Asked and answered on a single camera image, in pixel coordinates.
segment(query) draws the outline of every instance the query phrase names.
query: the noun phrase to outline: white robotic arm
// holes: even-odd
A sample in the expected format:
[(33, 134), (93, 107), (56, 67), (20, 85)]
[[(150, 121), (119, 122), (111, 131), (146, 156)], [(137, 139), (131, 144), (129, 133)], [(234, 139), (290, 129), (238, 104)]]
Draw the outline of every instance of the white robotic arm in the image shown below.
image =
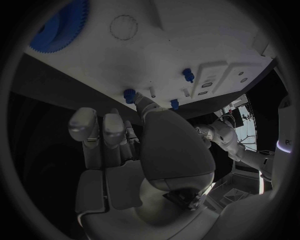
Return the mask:
[(210, 125), (198, 125), (195, 127), (209, 148), (208, 141), (215, 142), (224, 151), (228, 152), (228, 157), (234, 161), (242, 161), (252, 168), (259, 170), (261, 177), (271, 181), (274, 155), (264, 155), (259, 152), (246, 150), (245, 146), (238, 142), (238, 136), (230, 123), (226, 124), (215, 121)]

